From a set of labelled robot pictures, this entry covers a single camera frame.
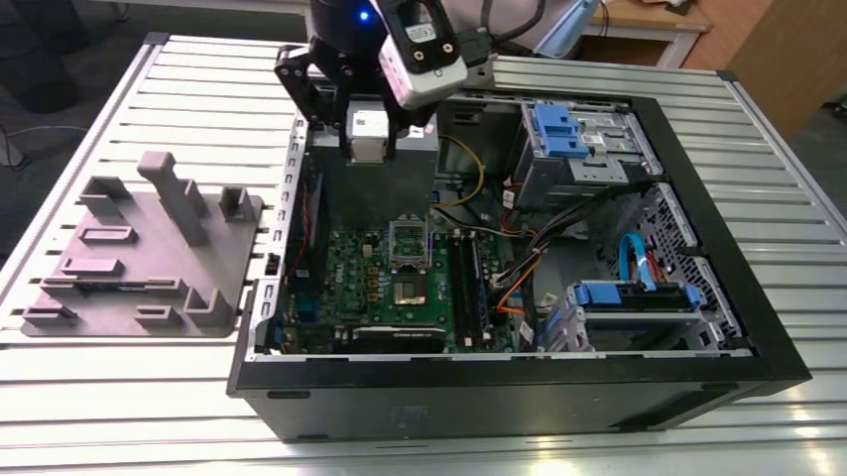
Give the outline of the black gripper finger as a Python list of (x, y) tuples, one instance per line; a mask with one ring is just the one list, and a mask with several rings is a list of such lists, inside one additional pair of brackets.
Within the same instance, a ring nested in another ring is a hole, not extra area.
[(386, 159), (392, 160), (396, 156), (398, 140), (402, 132), (412, 126), (423, 128), (435, 115), (438, 103), (431, 103), (412, 110), (404, 109), (394, 96), (386, 97), (386, 112), (390, 120), (388, 139), (386, 146)]
[[(332, 95), (319, 90), (308, 74), (312, 67), (334, 85)], [(284, 45), (278, 50), (274, 73), (310, 124), (322, 124), (335, 130), (342, 157), (350, 160), (347, 113), (352, 67), (347, 55), (326, 43), (310, 43), (307, 47)]]

